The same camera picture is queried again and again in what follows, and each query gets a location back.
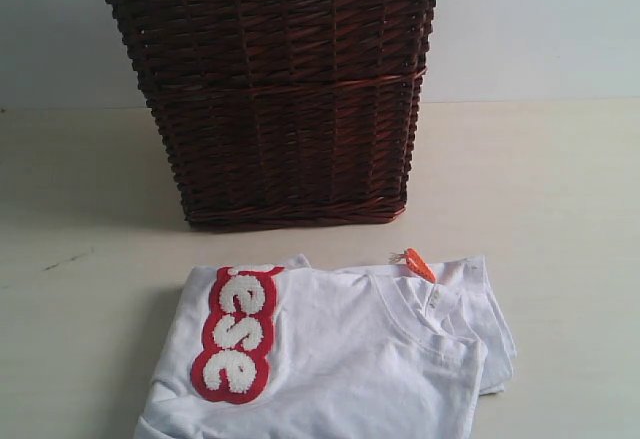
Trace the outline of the white t-shirt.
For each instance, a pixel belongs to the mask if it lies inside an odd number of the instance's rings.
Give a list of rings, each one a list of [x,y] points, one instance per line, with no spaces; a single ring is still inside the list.
[[[513,375],[475,256],[430,266],[194,268],[138,438],[467,438]]]

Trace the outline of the dark red wicker basket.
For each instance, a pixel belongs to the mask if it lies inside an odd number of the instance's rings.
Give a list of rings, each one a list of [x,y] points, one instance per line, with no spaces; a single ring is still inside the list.
[[[106,1],[190,225],[404,211],[436,0]]]

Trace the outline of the orange clothing tag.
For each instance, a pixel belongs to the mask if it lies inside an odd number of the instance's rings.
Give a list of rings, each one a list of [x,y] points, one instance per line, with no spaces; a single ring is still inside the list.
[[[407,248],[401,253],[392,253],[389,260],[392,264],[403,263],[413,274],[421,277],[431,284],[435,284],[437,282],[437,276],[432,268],[413,248]]]

